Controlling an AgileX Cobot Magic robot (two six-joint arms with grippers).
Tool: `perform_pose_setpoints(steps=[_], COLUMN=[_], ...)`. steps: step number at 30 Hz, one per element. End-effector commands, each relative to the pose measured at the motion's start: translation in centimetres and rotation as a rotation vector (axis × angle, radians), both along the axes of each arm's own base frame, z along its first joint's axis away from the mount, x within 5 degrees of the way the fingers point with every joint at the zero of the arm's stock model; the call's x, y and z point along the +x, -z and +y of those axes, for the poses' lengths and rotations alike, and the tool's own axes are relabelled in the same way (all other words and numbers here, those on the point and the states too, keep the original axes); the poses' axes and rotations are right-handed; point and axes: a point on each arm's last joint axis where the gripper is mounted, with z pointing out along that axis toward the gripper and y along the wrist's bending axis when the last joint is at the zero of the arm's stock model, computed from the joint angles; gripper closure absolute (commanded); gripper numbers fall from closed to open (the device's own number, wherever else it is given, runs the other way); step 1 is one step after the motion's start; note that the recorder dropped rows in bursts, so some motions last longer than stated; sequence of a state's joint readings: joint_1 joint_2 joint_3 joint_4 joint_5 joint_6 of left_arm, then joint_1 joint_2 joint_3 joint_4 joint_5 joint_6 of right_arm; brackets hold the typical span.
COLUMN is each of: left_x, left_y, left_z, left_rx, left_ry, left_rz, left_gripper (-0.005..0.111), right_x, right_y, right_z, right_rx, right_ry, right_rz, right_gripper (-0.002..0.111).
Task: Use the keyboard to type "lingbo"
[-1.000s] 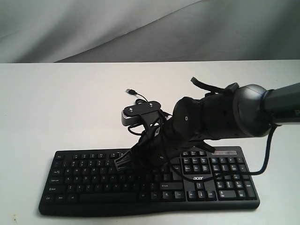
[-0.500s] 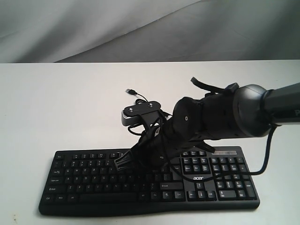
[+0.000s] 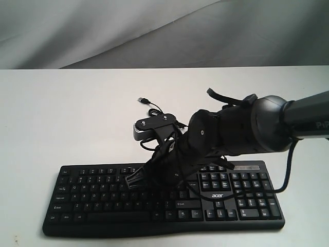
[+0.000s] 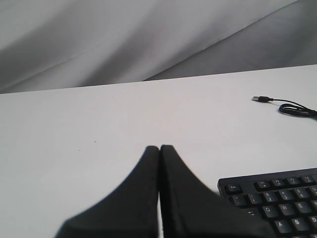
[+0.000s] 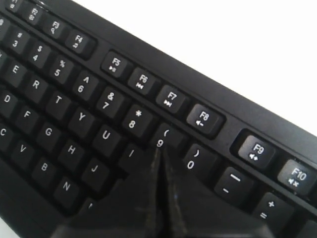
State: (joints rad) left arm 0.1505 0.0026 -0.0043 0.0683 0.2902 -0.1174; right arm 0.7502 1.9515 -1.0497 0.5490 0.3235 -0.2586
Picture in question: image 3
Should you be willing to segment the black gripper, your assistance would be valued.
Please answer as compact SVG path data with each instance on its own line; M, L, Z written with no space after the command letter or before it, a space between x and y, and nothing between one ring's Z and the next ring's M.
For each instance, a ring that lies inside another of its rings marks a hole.
M162 146L143 168L138 168L125 178L130 190L152 187L173 187L187 176L196 173L203 154L188 144L186 138L170 141Z

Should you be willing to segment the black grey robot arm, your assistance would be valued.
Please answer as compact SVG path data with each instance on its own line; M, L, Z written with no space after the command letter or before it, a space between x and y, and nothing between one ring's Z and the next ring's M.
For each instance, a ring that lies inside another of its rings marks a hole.
M182 132L177 119L162 113L136 121L134 139L157 140L151 158L125 179L130 189L168 188L209 163L227 166L226 156L284 152L306 138L328 138L328 92L287 101L252 94L242 100L208 89L223 103L218 112L198 110Z

